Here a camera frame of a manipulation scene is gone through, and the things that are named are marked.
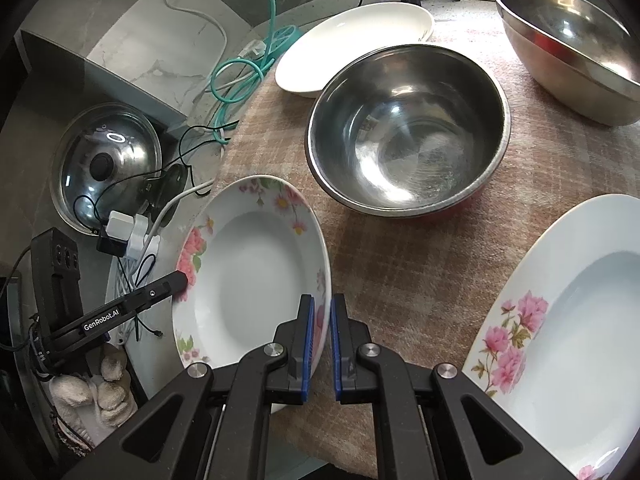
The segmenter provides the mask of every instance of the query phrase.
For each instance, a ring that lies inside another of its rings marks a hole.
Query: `white power adapter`
[[[263,40],[251,40],[247,43],[239,52],[238,57],[245,59],[256,60],[264,56],[267,50],[267,46]]]
[[[111,211],[109,213],[109,222],[105,231],[112,237],[126,242],[127,251],[125,258],[134,262],[142,261],[147,254],[158,254],[160,245],[160,235],[156,235],[151,239],[146,253],[142,254],[145,245],[146,230],[149,228],[149,219],[146,216],[136,215],[135,218],[125,215],[119,211]],[[140,269],[140,275],[144,275],[145,269]]]

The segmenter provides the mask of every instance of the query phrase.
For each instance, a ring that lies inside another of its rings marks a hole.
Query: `pot lid knob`
[[[98,153],[89,164],[89,173],[98,182],[107,180],[113,173],[113,158],[109,153]]]

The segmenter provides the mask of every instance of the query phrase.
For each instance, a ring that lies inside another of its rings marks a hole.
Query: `table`
[[[305,160],[312,100],[280,90],[274,71],[254,94],[216,184],[267,173],[296,186],[318,215],[333,291],[345,294],[350,317],[366,322],[374,341],[427,367],[462,366],[509,275],[560,215],[598,194],[638,195],[640,123],[609,128],[561,105],[521,65],[497,13],[465,9],[440,13],[431,41],[494,73],[512,124],[502,164],[468,209],[429,224],[364,216],[329,198]],[[273,416],[273,431],[309,455],[376,476],[370,407],[334,399],[328,338],[310,401]]]

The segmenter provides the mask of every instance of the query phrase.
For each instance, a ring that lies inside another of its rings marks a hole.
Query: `blue gripper pad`
[[[309,302],[309,314],[306,318],[305,353],[302,359],[302,402],[309,398],[309,379],[311,377],[311,362],[314,351],[314,319],[316,302],[311,298]]]
[[[334,390],[335,400],[340,401],[342,395],[342,380],[340,379],[340,341],[338,340],[338,322],[335,318],[334,299],[331,299],[331,348],[334,352]]]

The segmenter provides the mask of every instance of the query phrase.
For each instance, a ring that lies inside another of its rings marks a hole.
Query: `pink flower pattern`
[[[187,288],[174,299],[178,302],[186,301],[189,289],[196,284],[196,274],[200,270],[202,264],[201,256],[207,250],[207,242],[202,237],[201,229],[206,229],[209,234],[213,234],[213,220],[207,216],[207,220],[204,225],[196,226],[187,236],[180,256],[178,257],[178,263],[175,266],[176,270],[184,272],[187,276]]]
[[[304,207],[309,212],[311,209],[293,187],[287,186],[274,178],[260,176],[252,178],[247,184],[242,184],[238,187],[238,190],[241,193],[257,194],[258,200],[256,203],[260,207],[264,206],[264,197],[268,190],[275,190],[277,193],[273,198],[275,210],[284,216],[293,214],[293,220],[290,225],[295,234],[300,236],[306,232],[306,224],[298,217],[298,208]]]
[[[520,323],[531,330],[537,332],[545,320],[546,310],[549,304],[543,298],[535,298],[531,291],[518,301],[518,312],[520,313]]]
[[[207,356],[200,355],[200,349],[193,347],[193,337],[183,338],[180,333],[175,334],[175,345],[180,352],[180,359],[184,365],[189,365],[198,361],[208,363],[210,359]]]
[[[577,479],[578,480],[604,480],[608,474],[604,474],[602,476],[596,476],[598,474],[597,470],[592,465],[586,465],[580,471],[578,471]]]
[[[547,301],[533,296],[530,290],[518,300],[517,311],[511,300],[501,305],[505,319],[500,326],[489,327],[478,363],[471,368],[479,379],[486,376],[487,395],[493,397],[498,389],[508,394],[518,384],[526,364],[524,347],[542,327],[547,309]]]
[[[509,346],[509,332],[501,326],[492,326],[486,332],[484,342],[491,352],[504,352]]]
[[[522,362],[522,350],[509,346],[506,352],[498,357],[498,367],[491,373],[491,381],[506,394],[511,391]]]
[[[274,199],[274,206],[281,210],[283,213],[293,214],[294,218],[290,224],[292,229],[297,235],[302,235],[307,231],[306,224],[298,218],[298,212],[296,209],[300,206],[311,211],[309,206],[305,203],[304,199],[292,188],[286,186],[286,184],[267,177],[252,178],[247,183],[238,187],[242,193],[250,193],[257,195],[257,204],[264,206],[263,197],[268,189],[277,189],[279,194]],[[177,301],[185,301],[187,299],[187,291],[196,283],[197,273],[200,270],[200,257],[207,250],[207,242],[202,237],[202,230],[205,230],[208,235],[213,235],[214,221],[207,217],[204,225],[196,226],[189,232],[187,240],[184,243],[180,257],[178,258],[177,270],[181,270],[187,275],[187,289],[175,299]],[[324,323],[324,303],[326,301],[326,277],[324,269],[318,270],[317,274],[318,285],[318,302],[316,303],[316,318],[314,323],[314,345],[312,355],[316,355],[318,344],[320,342],[320,335],[322,333],[322,325]],[[207,356],[201,356],[200,349],[194,348],[193,337],[189,336],[184,339],[179,333],[175,334],[176,345],[180,358],[184,365],[188,365],[191,362],[209,362],[210,359]]]
[[[187,237],[187,241],[184,243],[183,252],[187,254],[198,254],[202,251],[205,241],[200,234],[200,229],[194,227]]]

